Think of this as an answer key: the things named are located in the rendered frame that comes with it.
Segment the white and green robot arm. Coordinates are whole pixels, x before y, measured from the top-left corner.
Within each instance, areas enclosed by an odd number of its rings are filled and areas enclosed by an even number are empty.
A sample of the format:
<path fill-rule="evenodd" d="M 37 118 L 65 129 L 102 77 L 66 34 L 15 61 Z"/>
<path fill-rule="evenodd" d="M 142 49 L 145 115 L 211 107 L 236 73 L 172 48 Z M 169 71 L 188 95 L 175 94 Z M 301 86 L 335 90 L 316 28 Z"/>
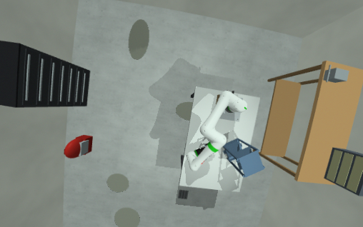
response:
<path fill-rule="evenodd" d="M 197 171 L 210 156 L 216 153 L 227 142 L 226 136 L 215 129 L 224 110 L 233 113 L 244 112 L 246 109 L 246 101 L 235 96 L 234 91 L 223 91 L 220 94 L 213 111 L 200 127 L 200 133 L 211 141 L 206 145 L 203 151 L 198 148 L 197 150 L 187 153 L 187 160 L 192 171 Z"/>

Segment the blue metal shelving unit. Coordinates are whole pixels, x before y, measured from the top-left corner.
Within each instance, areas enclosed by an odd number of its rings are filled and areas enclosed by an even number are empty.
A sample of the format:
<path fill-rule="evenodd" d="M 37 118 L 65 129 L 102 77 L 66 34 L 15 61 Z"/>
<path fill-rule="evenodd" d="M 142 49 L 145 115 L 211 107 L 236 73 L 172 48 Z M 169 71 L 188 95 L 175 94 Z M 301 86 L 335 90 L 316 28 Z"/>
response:
<path fill-rule="evenodd" d="M 242 144 L 239 141 L 248 147 L 242 149 Z M 225 150 L 223 151 L 224 154 L 227 154 L 227 160 L 243 177 L 247 177 L 264 170 L 265 166 L 262 165 L 262 161 L 259 156 L 259 149 L 249 145 L 243 140 L 239 138 L 234 139 L 233 141 L 226 143 L 223 148 L 227 150 L 226 152 Z M 251 148 L 255 151 L 252 152 Z M 232 162 L 235 159 L 239 168 L 237 168 Z M 243 170 L 244 173 L 242 173 L 241 170 Z"/>

